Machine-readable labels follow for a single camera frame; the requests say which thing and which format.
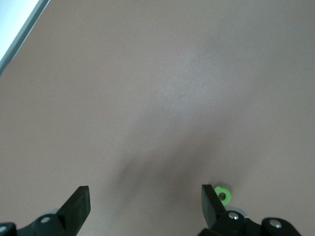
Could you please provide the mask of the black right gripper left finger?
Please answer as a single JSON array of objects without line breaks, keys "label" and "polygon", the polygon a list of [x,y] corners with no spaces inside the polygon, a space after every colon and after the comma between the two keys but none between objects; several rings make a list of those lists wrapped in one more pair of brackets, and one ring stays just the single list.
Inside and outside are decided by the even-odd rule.
[{"label": "black right gripper left finger", "polygon": [[77,236],[91,211],[88,186],[80,186],[56,213],[44,214],[17,229],[13,222],[0,223],[0,236]]}]

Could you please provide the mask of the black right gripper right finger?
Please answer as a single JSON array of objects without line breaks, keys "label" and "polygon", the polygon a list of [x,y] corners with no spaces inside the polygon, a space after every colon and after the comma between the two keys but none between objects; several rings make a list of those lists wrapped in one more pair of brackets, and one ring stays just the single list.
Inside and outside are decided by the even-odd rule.
[{"label": "black right gripper right finger", "polygon": [[227,210],[210,184],[202,185],[202,212],[207,224],[198,236],[302,236],[288,221],[267,217],[257,224],[236,210]]}]

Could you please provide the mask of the green foam letter P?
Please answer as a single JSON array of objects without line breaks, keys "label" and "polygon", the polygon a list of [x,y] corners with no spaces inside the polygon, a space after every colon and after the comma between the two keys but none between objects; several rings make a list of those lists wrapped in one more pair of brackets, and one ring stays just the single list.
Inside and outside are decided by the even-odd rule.
[{"label": "green foam letter P", "polygon": [[232,195],[231,195],[230,190],[227,187],[216,185],[214,190],[219,200],[224,206],[230,203]]}]

